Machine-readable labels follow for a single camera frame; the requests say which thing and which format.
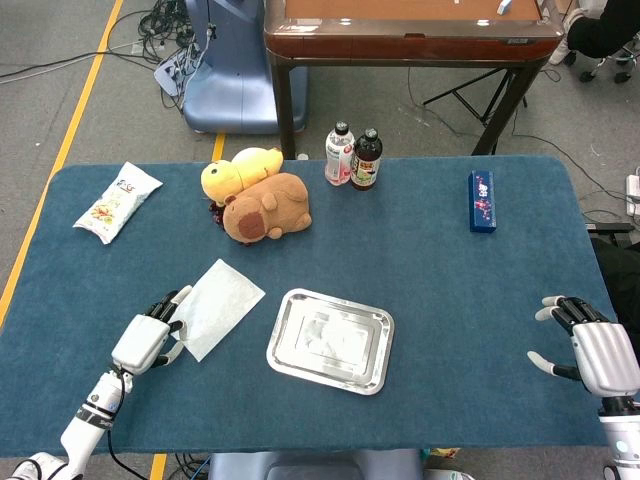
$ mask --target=dark tea bottle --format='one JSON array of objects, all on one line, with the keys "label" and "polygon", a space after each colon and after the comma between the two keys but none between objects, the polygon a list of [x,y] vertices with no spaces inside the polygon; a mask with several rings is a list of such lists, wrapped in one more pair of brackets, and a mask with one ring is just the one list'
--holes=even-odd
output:
[{"label": "dark tea bottle", "polygon": [[375,128],[365,130],[357,141],[351,161],[351,183],[358,190],[369,190],[376,183],[380,169],[382,142]]}]

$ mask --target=stainless steel tray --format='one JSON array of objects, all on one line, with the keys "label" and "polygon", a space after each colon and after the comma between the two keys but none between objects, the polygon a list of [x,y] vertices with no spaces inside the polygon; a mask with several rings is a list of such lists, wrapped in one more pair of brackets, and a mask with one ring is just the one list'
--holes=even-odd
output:
[{"label": "stainless steel tray", "polygon": [[373,395],[384,385],[393,330],[384,310],[297,288],[282,299],[267,361],[278,372]]}]

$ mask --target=table leg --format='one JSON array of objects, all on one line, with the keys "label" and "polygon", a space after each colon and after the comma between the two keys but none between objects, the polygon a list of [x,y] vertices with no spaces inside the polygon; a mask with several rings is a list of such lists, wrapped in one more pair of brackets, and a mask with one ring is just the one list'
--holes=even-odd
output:
[{"label": "table leg", "polygon": [[295,160],[296,142],[293,138],[293,102],[291,100],[291,81],[286,65],[271,64],[273,76],[273,93],[278,114],[278,130],[280,132],[280,149],[285,159]]},{"label": "table leg", "polygon": [[507,91],[473,149],[472,155],[489,155],[491,153],[493,146],[498,143],[500,134],[507,126],[507,122],[518,108],[543,65],[544,63],[540,62],[514,72],[515,77],[509,82]]}]

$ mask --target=blue box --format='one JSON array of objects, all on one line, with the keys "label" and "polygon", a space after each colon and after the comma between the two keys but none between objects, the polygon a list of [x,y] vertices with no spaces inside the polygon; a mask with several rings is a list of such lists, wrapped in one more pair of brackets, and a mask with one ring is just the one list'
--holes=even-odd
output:
[{"label": "blue box", "polygon": [[496,229],[493,172],[472,170],[469,175],[469,217],[471,231],[490,233]]}]

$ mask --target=robotic arm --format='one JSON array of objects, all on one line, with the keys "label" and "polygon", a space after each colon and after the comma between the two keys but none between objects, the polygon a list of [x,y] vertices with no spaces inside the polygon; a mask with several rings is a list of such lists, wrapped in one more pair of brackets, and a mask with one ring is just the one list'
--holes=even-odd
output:
[{"label": "robotic arm", "polygon": [[111,352],[113,365],[103,373],[62,434],[60,441],[67,463],[47,453],[37,453],[21,462],[9,479],[81,480],[87,461],[105,432],[113,426],[125,396],[133,388],[133,377],[150,368],[169,365],[182,352],[182,342],[167,353],[160,351],[169,335],[186,337],[186,323],[171,322],[176,308],[191,292],[191,286],[173,291],[152,305],[144,315],[136,315]]},{"label": "robotic arm", "polygon": [[550,375],[581,381],[602,398],[598,411],[614,467],[605,467],[606,480],[640,480],[640,367],[624,327],[609,320],[579,298],[546,297],[536,320],[554,319],[569,334],[577,367],[555,365],[537,352],[527,353],[533,364]]}]

